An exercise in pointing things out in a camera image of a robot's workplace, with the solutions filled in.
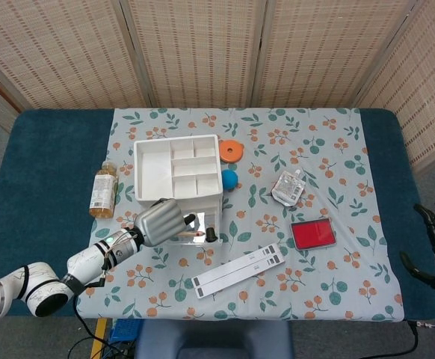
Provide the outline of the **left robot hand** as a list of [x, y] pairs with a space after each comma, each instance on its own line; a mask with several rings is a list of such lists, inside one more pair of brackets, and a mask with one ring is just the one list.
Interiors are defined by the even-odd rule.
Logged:
[[141, 245], [156, 247], [186, 231], [195, 219], [194, 213], [184, 216], [175, 199], [160, 199], [134, 220], [134, 240], [138, 248]]

